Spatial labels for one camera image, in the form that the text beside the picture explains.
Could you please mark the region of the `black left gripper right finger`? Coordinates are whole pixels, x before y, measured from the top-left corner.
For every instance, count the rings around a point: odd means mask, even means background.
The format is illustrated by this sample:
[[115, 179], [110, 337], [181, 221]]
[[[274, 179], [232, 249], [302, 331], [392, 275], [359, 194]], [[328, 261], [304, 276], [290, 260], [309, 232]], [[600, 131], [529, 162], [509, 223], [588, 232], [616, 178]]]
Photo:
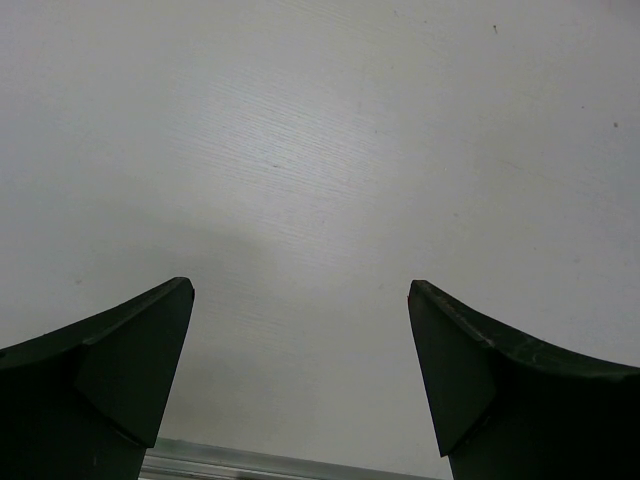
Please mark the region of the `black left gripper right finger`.
[[635, 479], [639, 371], [540, 340], [412, 282], [439, 453], [457, 479]]

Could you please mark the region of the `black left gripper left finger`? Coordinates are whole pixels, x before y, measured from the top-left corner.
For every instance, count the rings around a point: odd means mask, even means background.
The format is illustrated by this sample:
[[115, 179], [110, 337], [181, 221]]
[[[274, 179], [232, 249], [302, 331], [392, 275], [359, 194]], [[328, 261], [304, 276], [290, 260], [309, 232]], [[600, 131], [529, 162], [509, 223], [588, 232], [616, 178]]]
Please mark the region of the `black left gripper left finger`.
[[154, 447], [195, 301], [175, 277], [1, 351], [4, 479], [135, 479]]

